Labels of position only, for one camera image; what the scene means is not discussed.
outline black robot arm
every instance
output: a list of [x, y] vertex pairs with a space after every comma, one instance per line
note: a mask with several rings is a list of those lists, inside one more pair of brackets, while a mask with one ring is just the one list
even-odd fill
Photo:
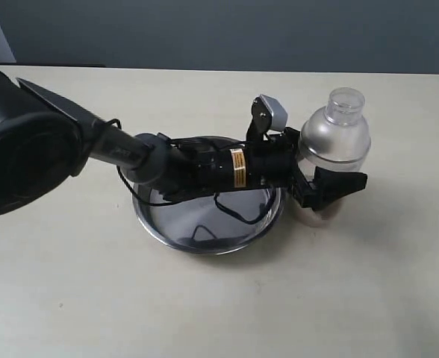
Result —
[[[0, 215], [78, 175], [89, 157], [117, 166], [127, 185], [125, 177], [156, 189], [165, 204], [284, 187], [303, 207], [318, 210], [365, 187], [366, 175], [319, 168], [308, 182], [296, 165], [299, 132], [285, 127], [284, 110], [273, 98], [255, 99], [246, 141], [170, 139], [130, 136], [118, 119], [103, 121], [41, 86], [18, 82], [0, 72]], [[269, 136], [269, 129], [279, 134]]]

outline gray wall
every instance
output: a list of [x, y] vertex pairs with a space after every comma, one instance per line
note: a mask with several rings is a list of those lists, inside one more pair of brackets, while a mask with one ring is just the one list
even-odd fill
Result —
[[0, 24], [19, 62], [439, 73], [439, 0], [0, 0]]

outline table surface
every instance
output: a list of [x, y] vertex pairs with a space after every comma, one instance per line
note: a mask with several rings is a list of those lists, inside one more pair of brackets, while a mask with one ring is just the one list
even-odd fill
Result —
[[0, 217], [0, 357], [439, 357], [439, 75], [0, 67], [130, 134], [243, 138], [258, 93], [302, 123], [362, 91], [370, 181], [327, 228], [288, 212], [234, 254], [151, 238], [90, 160]]

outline table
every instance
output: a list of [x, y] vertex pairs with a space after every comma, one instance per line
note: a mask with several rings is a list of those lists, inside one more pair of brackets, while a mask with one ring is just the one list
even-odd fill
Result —
[[155, 241], [90, 160], [0, 217], [0, 357], [439, 357], [439, 75], [0, 69], [171, 137], [243, 138], [258, 93], [300, 128], [354, 87], [373, 138], [368, 187], [329, 227], [285, 213], [220, 257]]

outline warning sticker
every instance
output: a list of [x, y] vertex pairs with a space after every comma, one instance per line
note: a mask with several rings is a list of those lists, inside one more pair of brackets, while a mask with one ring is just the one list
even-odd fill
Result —
[[244, 188], [246, 186], [246, 161], [244, 160], [243, 149], [230, 149], [233, 158], [234, 187]]

